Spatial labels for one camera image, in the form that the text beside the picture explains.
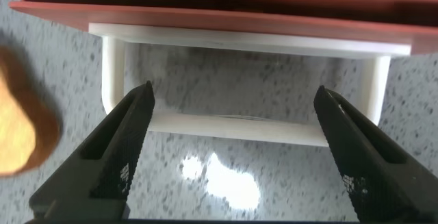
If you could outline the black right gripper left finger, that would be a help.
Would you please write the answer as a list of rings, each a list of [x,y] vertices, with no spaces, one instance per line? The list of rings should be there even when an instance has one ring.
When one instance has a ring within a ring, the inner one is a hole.
[[[131,90],[31,196],[35,223],[115,223],[153,115],[150,82]]]

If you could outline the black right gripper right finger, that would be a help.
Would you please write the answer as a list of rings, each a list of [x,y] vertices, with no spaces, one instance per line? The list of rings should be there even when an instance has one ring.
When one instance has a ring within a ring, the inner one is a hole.
[[[320,86],[313,105],[361,222],[437,222],[435,175],[340,94]]]

